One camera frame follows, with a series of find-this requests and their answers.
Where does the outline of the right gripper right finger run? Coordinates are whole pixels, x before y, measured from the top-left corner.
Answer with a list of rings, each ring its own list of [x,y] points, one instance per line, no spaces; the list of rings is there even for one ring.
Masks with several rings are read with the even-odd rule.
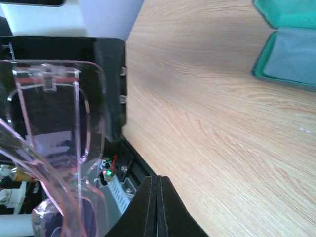
[[[208,237],[190,215],[167,176],[157,177],[158,237]]]

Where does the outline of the pink sunglasses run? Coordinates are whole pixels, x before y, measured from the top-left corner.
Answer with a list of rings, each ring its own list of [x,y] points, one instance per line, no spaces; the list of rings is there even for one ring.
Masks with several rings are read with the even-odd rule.
[[[37,237],[103,237],[104,194],[89,178],[105,142],[104,73],[83,61],[0,63],[0,154],[41,183]]]

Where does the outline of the light blue cleaning cloth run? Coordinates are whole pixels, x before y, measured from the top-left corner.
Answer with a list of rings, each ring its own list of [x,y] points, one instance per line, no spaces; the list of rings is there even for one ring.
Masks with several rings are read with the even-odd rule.
[[[264,74],[303,84],[316,84],[316,31],[280,28]]]

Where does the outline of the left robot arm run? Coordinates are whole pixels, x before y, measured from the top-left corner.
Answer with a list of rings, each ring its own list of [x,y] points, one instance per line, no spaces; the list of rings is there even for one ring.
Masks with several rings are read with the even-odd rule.
[[[125,33],[117,5],[95,0],[0,3],[0,193],[15,198],[3,237],[103,237],[96,185],[126,123]]]

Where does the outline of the blue-grey glasses case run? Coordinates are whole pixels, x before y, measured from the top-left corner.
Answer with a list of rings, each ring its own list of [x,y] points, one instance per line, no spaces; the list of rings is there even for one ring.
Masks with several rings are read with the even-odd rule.
[[[305,91],[316,90],[316,2],[254,0],[274,30],[251,73],[257,79]]]

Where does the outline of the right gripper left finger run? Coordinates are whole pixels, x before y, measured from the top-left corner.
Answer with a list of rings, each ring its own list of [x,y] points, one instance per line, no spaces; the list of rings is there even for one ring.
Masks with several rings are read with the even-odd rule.
[[[157,178],[145,177],[127,210],[106,237],[155,237]]]

